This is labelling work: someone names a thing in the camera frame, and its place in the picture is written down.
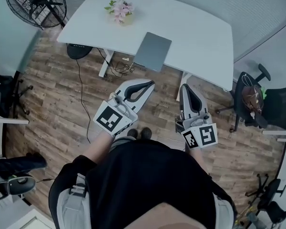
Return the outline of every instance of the wooden floor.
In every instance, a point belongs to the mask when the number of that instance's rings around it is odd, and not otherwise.
[[[63,165],[88,147],[86,130],[89,118],[80,101],[79,68],[76,61],[66,55],[66,44],[56,42],[59,32],[58,27],[43,32],[23,75],[23,87],[34,86],[22,99],[31,112],[28,116],[30,123],[9,125],[7,128],[7,157],[38,151],[46,158],[48,167],[31,172],[37,180],[55,178]],[[128,55],[116,53],[113,64],[126,62],[122,57]],[[153,79],[155,90],[138,113],[137,126],[139,129],[150,127],[153,139],[171,148],[184,148],[184,141],[175,133],[174,126],[174,119],[179,114],[179,103],[175,99],[182,75],[180,71],[163,67],[161,73],[156,73],[137,66],[133,73],[122,78],[115,77],[110,70],[106,78],[100,78],[98,73],[103,59],[95,48],[78,63],[83,81],[83,102],[92,118],[101,102],[123,81]],[[193,84],[207,99],[209,111],[217,124],[218,145],[203,150],[210,175],[233,198],[238,212],[241,212],[247,207],[245,192],[257,187],[256,174],[268,173],[270,178],[275,176],[283,145],[272,137],[262,135],[261,130],[245,127],[242,123],[237,133],[229,133],[235,115],[232,111],[217,115],[215,109],[228,106],[231,103],[230,94],[195,77],[188,83]],[[89,138],[92,140],[99,132],[100,129],[91,123]],[[48,215],[51,184],[52,181],[40,182],[33,192],[25,196]]]

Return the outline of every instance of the shoe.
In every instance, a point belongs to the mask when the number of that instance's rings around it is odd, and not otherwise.
[[[152,138],[152,131],[148,127],[144,127],[141,131],[141,139],[151,139]]]
[[[137,139],[138,137],[138,131],[136,129],[130,129],[128,132],[127,132],[127,136],[132,136],[134,137],[135,139]]]

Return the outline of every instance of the black shirt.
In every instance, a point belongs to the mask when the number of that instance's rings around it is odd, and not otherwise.
[[[234,207],[190,155],[156,141],[136,140],[116,147],[99,165],[79,156],[62,168],[49,194],[56,228],[58,196],[75,185],[77,173],[86,176],[93,229],[123,229],[162,202],[214,229],[213,193]]]

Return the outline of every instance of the electric fan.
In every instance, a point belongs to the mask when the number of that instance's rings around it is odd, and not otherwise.
[[[10,10],[24,22],[40,28],[65,26],[66,0],[6,0]],[[92,47],[68,44],[67,53],[72,59],[86,56]]]

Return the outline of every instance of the gray laptop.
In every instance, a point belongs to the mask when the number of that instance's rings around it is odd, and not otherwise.
[[[133,62],[148,69],[160,72],[171,43],[171,40],[148,32],[146,33]]]

